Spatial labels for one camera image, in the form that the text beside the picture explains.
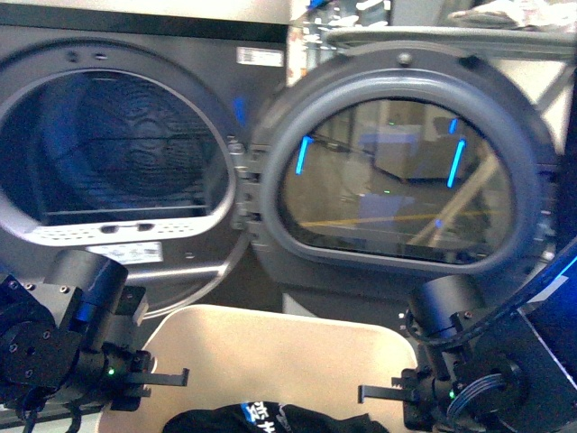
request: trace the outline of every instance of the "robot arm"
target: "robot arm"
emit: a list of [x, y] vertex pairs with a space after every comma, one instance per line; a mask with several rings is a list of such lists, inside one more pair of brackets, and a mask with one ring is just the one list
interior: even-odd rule
[[[577, 240], [506, 301], [486, 309], [474, 284], [444, 277], [411, 294], [418, 368], [360, 401], [404, 401], [415, 430], [545, 433], [577, 420]], [[544, 289], [554, 292], [530, 302]]]
[[144, 288], [124, 286], [127, 273], [100, 255], [65, 251], [42, 284], [0, 275], [0, 403], [25, 431], [47, 402], [73, 414], [108, 402], [136, 410], [150, 396], [145, 383], [186, 386], [188, 370], [152, 374], [150, 353], [109, 335], [114, 322], [136, 327], [144, 312]]

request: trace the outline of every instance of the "cable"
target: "cable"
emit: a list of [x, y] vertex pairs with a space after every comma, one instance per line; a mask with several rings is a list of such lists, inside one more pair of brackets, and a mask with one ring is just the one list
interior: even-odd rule
[[501, 373], [489, 374], [477, 379], [468, 385], [451, 403], [447, 410], [447, 419], [456, 422], [467, 406], [487, 391], [496, 390], [506, 386], [505, 378]]
[[32, 433], [34, 426], [36, 425], [36, 419], [38, 418], [38, 411], [31, 410], [28, 414], [23, 415], [22, 420], [25, 421], [23, 433]]
[[430, 338], [421, 336], [413, 328], [415, 320], [411, 311], [407, 312], [406, 323], [407, 332], [424, 345], [430, 345], [440, 350], [447, 350], [480, 336], [490, 327], [499, 323], [503, 318], [514, 314], [519, 308], [527, 304], [532, 298], [541, 293], [557, 277], [565, 273], [577, 259], [577, 237], [564, 247], [557, 256], [541, 270], [535, 278], [526, 282], [513, 296], [511, 296], [502, 306], [494, 309], [485, 318], [480, 320], [474, 327], [456, 333], [447, 338]]
[[78, 406], [74, 404], [65, 404], [64, 407], [70, 411], [70, 415], [72, 416], [72, 422], [70, 423], [70, 427], [66, 430], [66, 433], [78, 433], [80, 430], [80, 425], [82, 424], [82, 412]]

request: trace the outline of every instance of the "dryer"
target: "dryer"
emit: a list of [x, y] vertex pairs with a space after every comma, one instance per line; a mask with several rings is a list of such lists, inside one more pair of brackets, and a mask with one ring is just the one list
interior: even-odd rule
[[279, 10], [244, 9], [254, 22], [0, 5], [5, 271], [102, 253], [147, 287], [147, 318], [223, 279], [248, 244], [228, 146], [285, 81]]

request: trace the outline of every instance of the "blue light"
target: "blue light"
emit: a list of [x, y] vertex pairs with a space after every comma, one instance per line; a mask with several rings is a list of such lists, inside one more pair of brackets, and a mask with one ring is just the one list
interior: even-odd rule
[[236, 97], [233, 101], [234, 115], [239, 125], [246, 126], [246, 102], [243, 97]]
[[303, 172], [303, 167], [305, 165], [305, 158], [307, 157], [308, 145], [313, 143], [314, 141], [315, 140], [313, 140], [308, 135], [305, 135], [303, 137], [303, 141], [300, 144], [300, 152], [298, 153], [297, 169], [295, 170], [295, 174], [297, 174], [297, 176], [300, 176]]
[[449, 125], [449, 134], [454, 134], [457, 131], [457, 124], [459, 123], [458, 119], [453, 119], [451, 124]]
[[467, 142], [464, 138], [459, 140], [459, 144], [457, 144], [457, 150], [454, 153], [453, 158], [453, 165], [451, 166], [451, 172], [449, 173], [449, 179], [447, 179], [447, 187], [452, 188], [454, 185], [454, 179], [457, 176], [457, 170], [459, 169], [459, 163], [461, 162], [461, 157], [463, 156], [463, 151]]
[[322, 5], [326, 0], [310, 0], [308, 4], [308, 10], [315, 9], [316, 7]]
[[575, 262], [577, 262], [577, 257], [571, 260], [571, 263], [565, 266], [564, 269], [561, 272], [559, 272], [559, 275], [555, 277], [555, 279], [558, 279], [560, 276], [562, 276], [569, 268], [571, 268], [575, 264]]

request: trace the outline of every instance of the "black cable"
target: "black cable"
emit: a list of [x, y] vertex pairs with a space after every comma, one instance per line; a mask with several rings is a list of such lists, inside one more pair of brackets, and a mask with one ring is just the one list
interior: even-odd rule
[[23, 415], [22, 420], [25, 421], [23, 433], [32, 433], [34, 426], [36, 425], [36, 419], [38, 418], [38, 411], [31, 410], [26, 415]]
[[78, 433], [82, 424], [82, 412], [80, 408], [72, 403], [65, 404], [64, 407], [70, 411], [72, 418], [72, 422], [70, 423], [69, 429], [66, 430], [66, 433]]
[[490, 327], [499, 323], [503, 318], [514, 314], [519, 308], [527, 304], [532, 298], [541, 293], [549, 286], [558, 276], [567, 271], [574, 264], [577, 258], [577, 237], [574, 237], [564, 249], [555, 256], [555, 258], [546, 265], [532, 280], [526, 282], [513, 296], [511, 296], [503, 305], [494, 309], [481, 319], [474, 327], [456, 333], [454, 336], [447, 338], [430, 338], [421, 336], [413, 328], [415, 317], [411, 311], [407, 312], [406, 323], [407, 332], [424, 345], [430, 345], [440, 350], [448, 350], [467, 341], [480, 336]]

